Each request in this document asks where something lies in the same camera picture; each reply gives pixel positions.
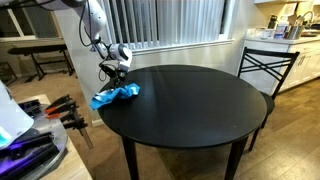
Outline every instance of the black round table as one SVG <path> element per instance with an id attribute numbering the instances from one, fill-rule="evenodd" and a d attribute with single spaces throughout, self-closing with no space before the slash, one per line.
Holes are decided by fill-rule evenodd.
<path id="1" fill-rule="evenodd" d="M 170 149 L 232 143 L 225 179 L 233 179 L 249 134 L 266 115 L 258 90 L 231 74 L 186 65 L 134 70 L 125 81 L 131 83 L 140 86 L 138 96 L 98 110 L 122 137 L 131 179 L 138 179 L 135 142 Z"/>

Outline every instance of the white cabinet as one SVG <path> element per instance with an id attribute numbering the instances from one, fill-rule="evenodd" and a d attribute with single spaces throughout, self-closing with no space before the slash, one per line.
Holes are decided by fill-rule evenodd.
<path id="1" fill-rule="evenodd" d="M 310 53 L 303 53 L 298 57 L 287 76 L 285 81 L 286 86 L 282 90 L 301 84 L 311 78 L 311 71 L 305 71 L 310 58 Z"/>
<path id="2" fill-rule="evenodd" d="M 289 51 L 299 51 L 300 55 L 281 90 L 294 87 L 320 75 L 320 41 L 292 45 Z"/>
<path id="3" fill-rule="evenodd" d="M 313 77 L 320 76 L 320 50 L 316 51 L 313 56 L 314 68 L 312 70 Z"/>
<path id="4" fill-rule="evenodd" d="M 314 79 L 320 76 L 320 41 L 312 41 L 300 44 L 279 44 L 275 42 L 262 42 L 254 40 L 246 40 L 245 47 L 252 49 L 260 49 L 267 51 L 278 52 L 300 52 L 299 57 L 292 66 L 285 82 L 280 88 L 283 91 L 288 88 L 292 88 L 301 83 Z M 272 62 L 272 58 L 262 60 L 263 62 Z M 261 75 L 262 73 L 254 72 L 252 74 L 244 74 L 242 79 L 252 84 L 260 91 L 270 93 L 275 87 L 275 81 L 272 81 L 272 77 L 268 75 Z"/>
<path id="5" fill-rule="evenodd" d="M 313 5 L 320 5 L 320 0 L 314 0 Z"/>

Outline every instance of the blue cloth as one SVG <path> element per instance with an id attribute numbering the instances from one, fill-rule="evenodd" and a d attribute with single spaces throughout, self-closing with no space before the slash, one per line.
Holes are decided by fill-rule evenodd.
<path id="1" fill-rule="evenodd" d="M 112 103 L 114 98 L 128 99 L 132 95 L 138 95 L 139 91 L 140 87 L 135 83 L 127 85 L 124 88 L 105 90 L 95 94 L 91 100 L 90 106 L 93 110 L 96 110 L 105 104 Z"/>

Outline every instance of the table leg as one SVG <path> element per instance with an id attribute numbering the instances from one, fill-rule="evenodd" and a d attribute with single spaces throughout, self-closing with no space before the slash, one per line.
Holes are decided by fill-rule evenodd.
<path id="1" fill-rule="evenodd" d="M 38 62 L 36 61 L 35 57 L 33 54 L 31 54 L 32 62 L 34 64 L 34 67 L 36 68 L 36 72 L 38 75 L 38 81 L 40 81 L 46 74 L 42 70 L 42 68 L 39 66 Z"/>
<path id="2" fill-rule="evenodd" d="M 62 50 L 62 52 L 63 52 L 63 56 L 64 56 L 64 59 L 66 61 L 67 67 L 68 67 L 69 76 L 71 76 L 73 71 L 74 71 L 74 69 L 71 67 L 71 64 L 69 62 L 69 59 L 67 58 L 66 52 L 64 50 Z"/>
<path id="3" fill-rule="evenodd" d="M 129 167 L 129 172 L 131 180 L 138 180 L 138 166 L 137 166 L 137 155 L 136 146 L 134 141 L 128 139 L 127 137 L 122 137 L 122 143 L 124 147 L 124 152 L 126 154 L 127 163 Z"/>
<path id="4" fill-rule="evenodd" d="M 247 140 L 248 140 L 248 136 L 237 142 L 232 143 L 229 160 L 228 160 L 227 171 L 224 177 L 225 180 L 233 179 L 237 171 L 237 167 L 240 162 L 244 147 L 246 146 Z"/>
<path id="5" fill-rule="evenodd" d="M 37 76 L 37 75 L 29 76 L 28 79 L 24 81 L 24 83 L 31 82 L 36 76 Z"/>

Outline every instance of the table top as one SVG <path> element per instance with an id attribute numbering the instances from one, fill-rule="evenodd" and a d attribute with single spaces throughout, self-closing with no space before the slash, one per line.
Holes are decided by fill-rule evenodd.
<path id="1" fill-rule="evenodd" d="M 45 45 L 45 46 L 32 46 L 32 47 L 14 47 L 8 50 L 9 54 L 24 54 L 31 53 L 47 53 L 60 50 L 67 50 L 65 44 Z"/>
<path id="2" fill-rule="evenodd" d="M 154 147 L 197 149 L 232 143 L 258 128 L 266 114 L 258 90 L 215 69 L 154 66 L 131 71 L 125 81 L 130 83 L 140 86 L 139 95 L 115 99 L 99 114 L 117 134 Z"/>

